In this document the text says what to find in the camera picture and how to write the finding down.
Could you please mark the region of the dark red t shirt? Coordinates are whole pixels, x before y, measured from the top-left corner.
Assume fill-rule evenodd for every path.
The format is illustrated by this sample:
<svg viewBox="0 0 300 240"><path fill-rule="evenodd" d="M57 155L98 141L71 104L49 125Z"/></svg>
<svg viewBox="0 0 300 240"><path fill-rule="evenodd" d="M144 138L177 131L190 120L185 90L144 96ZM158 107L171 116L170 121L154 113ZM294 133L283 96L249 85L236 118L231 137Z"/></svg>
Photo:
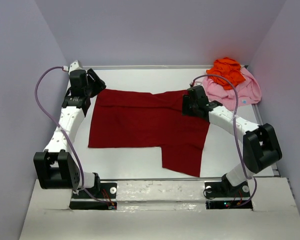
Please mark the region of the dark red t shirt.
<svg viewBox="0 0 300 240"><path fill-rule="evenodd" d="M88 147L160 147L163 168L199 177L210 124L182 114L185 94L103 90L96 97Z"/></svg>

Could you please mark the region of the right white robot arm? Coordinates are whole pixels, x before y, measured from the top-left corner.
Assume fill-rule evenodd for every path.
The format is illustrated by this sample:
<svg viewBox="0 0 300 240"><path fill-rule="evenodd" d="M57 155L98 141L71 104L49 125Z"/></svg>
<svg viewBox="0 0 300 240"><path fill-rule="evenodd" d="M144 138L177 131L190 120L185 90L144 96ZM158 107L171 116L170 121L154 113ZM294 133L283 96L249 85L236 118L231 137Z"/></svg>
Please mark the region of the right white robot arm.
<svg viewBox="0 0 300 240"><path fill-rule="evenodd" d="M237 109L228 110L218 101L209 101L204 88L196 85L187 89L182 99L182 114L198 117L218 126L234 136L240 164L224 174L210 190L228 194L237 190L246 180L282 159L282 150L272 125L250 122L237 115Z"/></svg>

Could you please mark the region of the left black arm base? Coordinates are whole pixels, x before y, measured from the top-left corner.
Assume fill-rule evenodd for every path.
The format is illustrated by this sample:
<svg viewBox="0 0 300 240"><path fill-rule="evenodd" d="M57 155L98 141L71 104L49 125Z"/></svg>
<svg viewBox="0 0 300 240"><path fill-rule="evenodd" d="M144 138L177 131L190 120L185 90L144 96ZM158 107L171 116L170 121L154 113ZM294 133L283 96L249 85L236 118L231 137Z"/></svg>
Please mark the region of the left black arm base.
<svg viewBox="0 0 300 240"><path fill-rule="evenodd" d="M117 210L117 189L118 184L113 181L102 181L100 190L89 188L87 191L81 190L72 193L69 202L71 210L97 210L112 211Z"/></svg>

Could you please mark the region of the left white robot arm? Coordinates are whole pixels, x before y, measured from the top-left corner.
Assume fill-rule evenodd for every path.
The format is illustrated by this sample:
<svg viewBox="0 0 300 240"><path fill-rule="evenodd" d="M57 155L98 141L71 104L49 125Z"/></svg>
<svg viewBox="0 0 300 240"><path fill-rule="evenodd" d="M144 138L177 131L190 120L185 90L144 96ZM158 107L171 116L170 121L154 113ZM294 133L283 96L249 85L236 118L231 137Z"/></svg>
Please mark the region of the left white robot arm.
<svg viewBox="0 0 300 240"><path fill-rule="evenodd" d="M91 106L91 99L106 89L106 84L93 69L62 66L68 73L69 88L64 96L59 119L37 103L42 112L55 123L53 135L41 152L33 157L37 178L42 189L69 189L94 198L101 191L101 180L95 172L85 172L74 148L78 129Z"/></svg>

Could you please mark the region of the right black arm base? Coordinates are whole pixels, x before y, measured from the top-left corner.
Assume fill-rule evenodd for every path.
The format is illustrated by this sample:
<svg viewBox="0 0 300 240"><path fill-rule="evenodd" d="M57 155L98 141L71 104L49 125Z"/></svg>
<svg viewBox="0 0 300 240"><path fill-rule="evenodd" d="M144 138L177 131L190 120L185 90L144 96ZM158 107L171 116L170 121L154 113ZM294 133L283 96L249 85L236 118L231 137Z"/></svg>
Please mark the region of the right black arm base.
<svg viewBox="0 0 300 240"><path fill-rule="evenodd" d="M203 196L207 210L253 209L251 202L244 204L251 197L247 181L230 191L221 189L219 181L205 182Z"/></svg>

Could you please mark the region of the orange t shirt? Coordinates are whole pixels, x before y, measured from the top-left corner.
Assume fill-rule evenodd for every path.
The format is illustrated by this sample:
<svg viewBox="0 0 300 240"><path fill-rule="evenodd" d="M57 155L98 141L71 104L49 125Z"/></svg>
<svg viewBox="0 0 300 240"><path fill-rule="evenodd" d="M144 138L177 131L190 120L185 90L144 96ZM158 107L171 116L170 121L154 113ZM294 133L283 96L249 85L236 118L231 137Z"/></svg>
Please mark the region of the orange t shirt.
<svg viewBox="0 0 300 240"><path fill-rule="evenodd" d="M234 87L242 84L246 81L241 73L241 65L236 60L224 57L216 59L213 63L213 67L208 69L206 73L208 75L219 75L226 78Z"/></svg>

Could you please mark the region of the pink t shirt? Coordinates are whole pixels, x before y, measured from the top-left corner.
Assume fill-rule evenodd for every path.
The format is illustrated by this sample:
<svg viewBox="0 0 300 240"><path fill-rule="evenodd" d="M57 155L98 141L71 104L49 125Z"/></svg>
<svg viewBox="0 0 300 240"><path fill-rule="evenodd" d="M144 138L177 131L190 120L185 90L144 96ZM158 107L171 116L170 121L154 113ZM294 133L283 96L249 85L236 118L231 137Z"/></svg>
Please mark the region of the pink t shirt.
<svg viewBox="0 0 300 240"><path fill-rule="evenodd" d="M240 72L245 81L235 87L238 94L238 106L257 104L262 99L262 92L258 82L245 67L242 67ZM218 101L230 111L235 109L236 96L232 88L225 90L221 85L215 83L207 76L202 79L197 79L194 85L203 86L210 102Z"/></svg>

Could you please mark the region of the front metal rail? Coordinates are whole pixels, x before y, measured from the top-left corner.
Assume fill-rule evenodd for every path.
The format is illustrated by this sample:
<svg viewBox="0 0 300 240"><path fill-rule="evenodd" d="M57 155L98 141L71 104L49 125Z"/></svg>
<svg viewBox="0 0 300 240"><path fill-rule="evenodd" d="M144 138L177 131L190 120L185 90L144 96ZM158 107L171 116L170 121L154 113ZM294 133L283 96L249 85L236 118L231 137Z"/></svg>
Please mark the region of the front metal rail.
<svg viewBox="0 0 300 240"><path fill-rule="evenodd" d="M221 177L172 177L172 178L102 178L103 182L116 181L208 181L219 182Z"/></svg>

